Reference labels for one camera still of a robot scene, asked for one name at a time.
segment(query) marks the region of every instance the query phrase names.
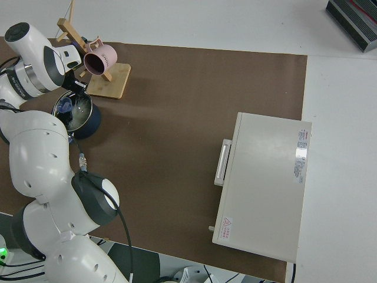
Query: dark blue pot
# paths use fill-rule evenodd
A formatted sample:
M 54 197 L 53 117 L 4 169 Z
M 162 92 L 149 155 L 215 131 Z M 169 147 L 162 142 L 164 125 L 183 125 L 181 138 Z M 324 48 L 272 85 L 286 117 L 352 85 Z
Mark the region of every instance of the dark blue pot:
M 52 114 L 55 117 L 59 116 L 58 105 L 59 105 L 59 102 L 63 100 L 64 98 L 71 99 L 73 105 L 75 105 L 76 100 L 84 100 L 87 107 L 83 111 L 85 112 L 85 116 L 84 116 L 85 121 L 83 121 L 79 125 L 75 124 L 74 127 L 71 127 L 65 124 L 68 134 L 73 134 L 73 136 L 76 139 L 84 139 L 86 137 L 90 137 L 92 134 L 95 133 L 95 131 L 97 131 L 97 129 L 99 128 L 101 124 L 100 109 L 98 109 L 98 107 L 92 102 L 92 98 L 88 94 L 83 94 L 81 96 L 78 96 L 72 91 L 67 91 L 59 98 L 59 100 L 55 103 L 54 108 L 52 109 Z M 74 111 L 72 111 L 72 117 L 73 119 L 75 119 L 75 115 L 73 113 Z

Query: white surface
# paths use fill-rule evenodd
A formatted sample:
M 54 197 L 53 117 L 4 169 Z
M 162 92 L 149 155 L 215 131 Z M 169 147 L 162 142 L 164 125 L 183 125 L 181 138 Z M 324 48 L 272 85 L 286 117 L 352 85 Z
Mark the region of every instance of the white surface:
M 6 1 L 0 34 L 26 21 L 55 37 L 64 1 Z M 88 39 L 337 57 L 363 54 L 326 14 L 326 0 L 76 0 L 72 24 Z
M 310 57 L 312 121 L 297 282 L 377 278 L 376 61 Z
M 68 2 L 3 1 L 0 34 L 27 21 L 54 37 Z M 372 282 L 377 50 L 361 53 L 326 15 L 326 3 L 76 0 L 73 24 L 81 35 L 107 41 L 321 55 L 309 56 L 306 74 L 303 119 L 313 122 L 313 136 L 296 283 Z
M 237 115 L 214 243 L 296 262 L 311 127 L 303 121 Z M 295 175 L 297 162 L 302 169 Z

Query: black cable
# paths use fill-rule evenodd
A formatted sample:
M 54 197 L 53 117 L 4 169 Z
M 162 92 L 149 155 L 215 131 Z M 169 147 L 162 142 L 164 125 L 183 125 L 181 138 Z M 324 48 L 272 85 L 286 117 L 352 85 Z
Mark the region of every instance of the black cable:
M 89 182 L 91 182 L 96 189 L 98 189 L 101 193 L 103 193 L 107 198 L 109 198 L 109 200 L 113 203 L 114 207 L 116 208 L 118 214 L 119 214 L 119 217 L 120 219 L 122 220 L 122 223 L 123 223 L 123 227 L 124 227 L 124 230 L 125 230 L 125 234 L 126 234 L 126 237 L 127 237 L 127 242 L 128 242 L 128 247 L 130 248 L 130 273 L 134 273 L 134 255 L 133 255 L 133 249 L 132 249 L 132 243 L 131 243 L 131 237 L 130 237 L 130 232 L 128 231 L 128 227 L 127 227 L 127 224 L 125 222 L 125 219 L 124 219 L 124 216 L 123 216 L 123 213 L 120 209 L 120 207 L 118 206 L 117 202 L 113 199 L 113 197 L 108 193 L 106 192 L 103 188 L 101 187 L 98 187 L 87 175 L 88 175 L 88 172 L 85 172 L 85 171 L 81 171 L 80 174 L 86 178 Z
M 290 283 L 294 283 L 296 277 L 296 264 L 293 264 L 293 274 L 292 274 L 292 280 Z
M 4 109 L 4 110 L 12 110 L 14 113 L 25 112 L 25 110 L 21 110 L 21 109 L 17 109 L 17 108 L 9 107 L 9 106 L 5 106 L 5 105 L 0 105 L 0 109 Z
M 225 281 L 225 283 L 228 283 L 229 281 L 235 279 L 235 277 L 237 277 L 238 275 L 240 275 L 239 273 L 237 273 L 235 276 L 233 276 L 232 278 L 228 279 L 227 281 Z
M 24 270 L 20 270 L 20 271 L 16 271 L 16 272 L 13 272 L 13 273 L 5 274 L 5 275 L 0 275 L 0 276 L 1 277 L 6 277 L 6 276 L 14 275 L 14 274 L 17 274 L 17 273 L 21 273 L 21 272 L 24 272 L 24 271 L 33 270 L 33 269 L 36 269 L 36 268 L 39 268 L 39 267 L 43 267 L 43 265 L 35 266 L 35 267 L 32 267 L 32 268 L 27 268 L 27 269 L 24 269 Z
M 30 278 L 38 277 L 38 276 L 41 276 L 41 275 L 44 275 L 44 274 L 45 274 L 44 272 L 40 272 L 40 273 L 32 274 L 32 275 L 26 275 L 26 276 L 21 276 L 21 277 L 10 277 L 10 278 L 0 276 L 0 281 L 25 280 L 25 279 L 30 279 Z
M 43 261 L 28 262 L 27 264 L 16 264 L 16 265 L 8 265 L 8 264 L 5 264 L 2 261 L 0 261 L 0 265 L 4 266 L 4 267 L 20 267 L 20 266 L 26 266 L 26 265 L 31 265 L 31 264 L 37 264 L 39 262 L 44 262 L 44 260 Z
M 80 151 L 80 153 L 84 154 L 84 152 L 82 152 L 82 148 L 81 146 L 78 144 L 76 138 L 73 136 L 73 135 L 70 135 L 70 137 L 72 138 L 73 142 L 76 144 L 78 150 Z
M 206 272 L 207 272 L 208 278 L 210 278 L 211 283 L 213 283 L 212 278 L 211 278 L 211 275 L 210 275 L 210 273 L 208 272 L 206 266 L 205 266 L 205 265 L 203 265 L 203 266 L 204 266 L 204 269 L 205 269 Z

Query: sticker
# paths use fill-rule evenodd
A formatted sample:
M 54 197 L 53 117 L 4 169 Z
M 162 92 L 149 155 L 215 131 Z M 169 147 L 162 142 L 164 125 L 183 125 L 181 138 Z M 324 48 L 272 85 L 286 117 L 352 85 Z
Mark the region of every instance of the sticker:
M 221 223 L 220 239 L 229 241 L 230 239 L 230 230 L 232 229 L 233 218 L 224 217 Z
M 302 184 L 305 180 L 305 165 L 307 156 L 307 144 L 309 141 L 309 133 L 307 130 L 302 129 L 298 134 L 295 168 L 293 169 L 293 179 L 296 183 Z

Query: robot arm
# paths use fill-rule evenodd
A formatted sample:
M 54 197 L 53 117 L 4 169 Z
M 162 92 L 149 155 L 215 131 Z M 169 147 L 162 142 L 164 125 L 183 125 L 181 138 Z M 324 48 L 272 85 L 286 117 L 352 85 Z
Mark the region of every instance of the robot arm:
M 53 48 L 26 23 L 11 27 L 5 39 L 21 57 L 12 67 L 0 70 L 3 106 L 18 108 L 58 88 L 70 67 L 81 63 L 73 45 Z M 12 182 L 21 194 L 36 199 L 13 217 L 12 233 L 20 248 L 45 260 L 45 275 L 51 283 L 127 283 L 88 237 L 117 215 L 112 201 L 94 186 L 119 205 L 115 186 L 97 175 L 72 171 L 67 130 L 59 119 L 41 111 L 4 109 L 0 108 L 0 136 L 9 143 Z
M 81 64 L 81 57 L 73 45 L 54 48 L 26 22 L 10 27 L 5 33 L 5 41 L 20 59 L 1 72 L 0 98 L 15 108 L 62 86 L 65 73 Z

